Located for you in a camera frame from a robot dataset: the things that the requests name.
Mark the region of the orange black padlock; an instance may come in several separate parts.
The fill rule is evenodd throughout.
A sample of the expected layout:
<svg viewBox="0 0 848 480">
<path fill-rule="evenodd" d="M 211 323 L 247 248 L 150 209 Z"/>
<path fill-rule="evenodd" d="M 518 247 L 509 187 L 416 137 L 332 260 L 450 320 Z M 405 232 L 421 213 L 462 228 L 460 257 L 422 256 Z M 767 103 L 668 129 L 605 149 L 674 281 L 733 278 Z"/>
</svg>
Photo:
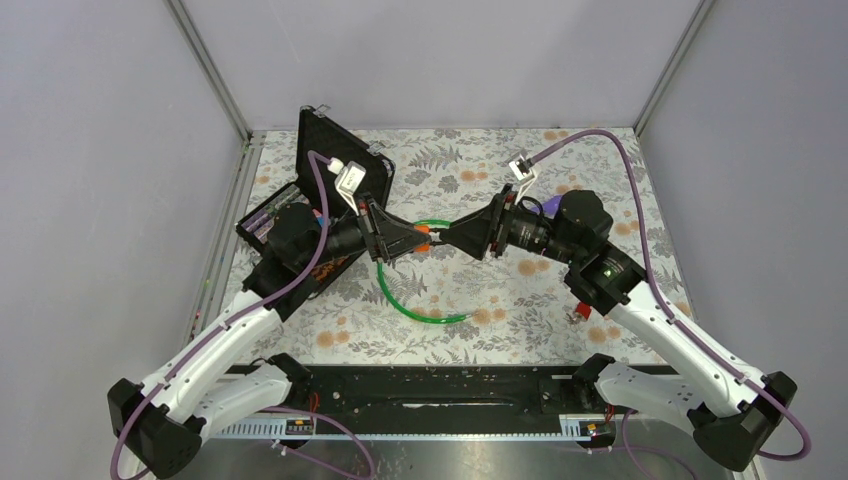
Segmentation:
<svg viewBox="0 0 848 480">
<path fill-rule="evenodd" d="M 415 231 L 417 232 L 416 236 L 416 245 L 413 248 L 414 253 L 425 253 L 428 252 L 432 248 L 432 244 L 434 243 L 434 232 L 428 225 L 415 225 Z"/>
</svg>

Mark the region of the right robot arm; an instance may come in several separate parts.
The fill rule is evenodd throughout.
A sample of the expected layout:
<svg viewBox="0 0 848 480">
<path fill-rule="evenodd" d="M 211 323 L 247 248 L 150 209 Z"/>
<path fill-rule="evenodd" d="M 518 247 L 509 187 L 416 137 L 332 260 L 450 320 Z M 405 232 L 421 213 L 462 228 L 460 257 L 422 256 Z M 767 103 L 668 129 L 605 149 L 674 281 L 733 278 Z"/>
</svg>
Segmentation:
<svg viewBox="0 0 848 480">
<path fill-rule="evenodd" d="M 691 435 L 722 467 L 745 470 L 785 418 L 796 382 L 782 371 L 766 374 L 722 347 L 609 241 L 612 226 L 591 190 L 566 193 L 547 217 L 506 186 L 440 238 L 478 260 L 514 246 L 567 265 L 564 283 L 582 305 L 624 326 L 681 377 L 672 382 L 595 354 L 579 369 L 577 405 L 597 412 L 609 403 L 661 420 Z"/>
</svg>

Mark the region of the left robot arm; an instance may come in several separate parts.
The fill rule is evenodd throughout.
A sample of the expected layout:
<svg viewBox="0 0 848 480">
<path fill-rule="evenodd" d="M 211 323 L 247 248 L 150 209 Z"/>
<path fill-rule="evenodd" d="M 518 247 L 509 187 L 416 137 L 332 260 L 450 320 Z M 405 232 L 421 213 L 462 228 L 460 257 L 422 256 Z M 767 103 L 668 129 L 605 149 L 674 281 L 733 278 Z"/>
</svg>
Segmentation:
<svg viewBox="0 0 848 480">
<path fill-rule="evenodd" d="M 171 360 L 139 382 L 108 391 L 117 437 L 110 476 L 167 479 L 184 469 L 209 437 L 268 407 L 296 411 L 310 385 L 284 360 L 220 387 L 219 378 L 259 337 L 281 325 L 310 294 L 313 270 L 368 253 L 387 261 L 430 242 L 427 230 L 390 215 L 370 198 L 352 217 L 333 221 L 329 205 L 292 203 L 279 210 L 262 259 L 222 313 Z"/>
</svg>

